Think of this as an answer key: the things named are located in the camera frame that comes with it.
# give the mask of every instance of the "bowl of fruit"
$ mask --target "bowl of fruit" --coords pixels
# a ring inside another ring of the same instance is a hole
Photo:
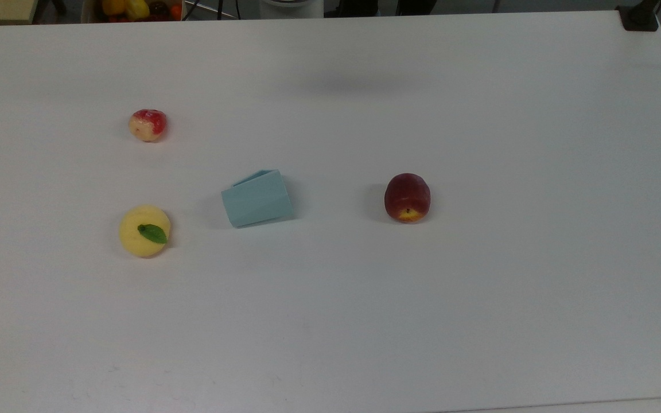
[[[180,21],[182,0],[85,0],[81,23]]]

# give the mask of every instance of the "apple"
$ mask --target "apple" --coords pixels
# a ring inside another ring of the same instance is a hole
[[[165,113],[154,109],[137,110],[129,118],[129,131],[145,142],[154,142],[162,136],[168,127],[168,117]]]
[[[394,176],[386,186],[384,208],[399,222],[413,223],[424,219],[430,211],[430,188],[414,173]]]
[[[119,240],[136,256],[152,256],[162,251],[170,237],[170,219],[154,205],[139,205],[124,214]]]

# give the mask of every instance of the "cable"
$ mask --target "cable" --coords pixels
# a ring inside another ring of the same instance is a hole
[[[193,3],[193,5],[191,6],[190,10],[188,10],[188,13],[185,13],[185,17],[183,17],[183,21],[186,21],[187,18],[190,17],[190,14],[192,13],[192,11],[195,10],[195,8],[197,7],[197,4],[198,4],[198,3],[200,3],[200,0],[195,0],[195,3]]]

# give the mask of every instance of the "fake fruit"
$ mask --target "fake fruit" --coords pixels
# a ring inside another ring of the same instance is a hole
[[[119,240],[126,251],[136,256],[157,254],[170,237],[170,219],[154,205],[129,209],[119,225]]]
[[[430,188],[414,173],[401,173],[389,181],[384,193],[384,208],[393,219],[413,223],[430,211]]]
[[[135,21],[137,18],[149,16],[149,6],[145,0],[125,0],[126,18]]]
[[[169,15],[170,14],[170,8],[168,8],[168,5],[166,5],[165,2],[160,2],[160,0],[157,0],[156,2],[149,3],[149,14],[150,15]]]
[[[170,7],[170,15],[173,16],[174,20],[180,21],[183,18],[183,6],[174,5],[173,7]]]
[[[145,142],[154,142],[162,136],[168,126],[168,117],[165,113],[154,109],[137,110],[129,118],[129,131]]]
[[[102,0],[103,14],[120,15],[126,11],[124,0]]]

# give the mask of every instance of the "yellow pepper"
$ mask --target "yellow pepper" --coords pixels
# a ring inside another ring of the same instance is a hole
[[[102,0],[103,14],[120,15],[126,10],[124,0]]]
[[[149,6],[145,0],[126,0],[126,18],[135,21],[149,16]]]

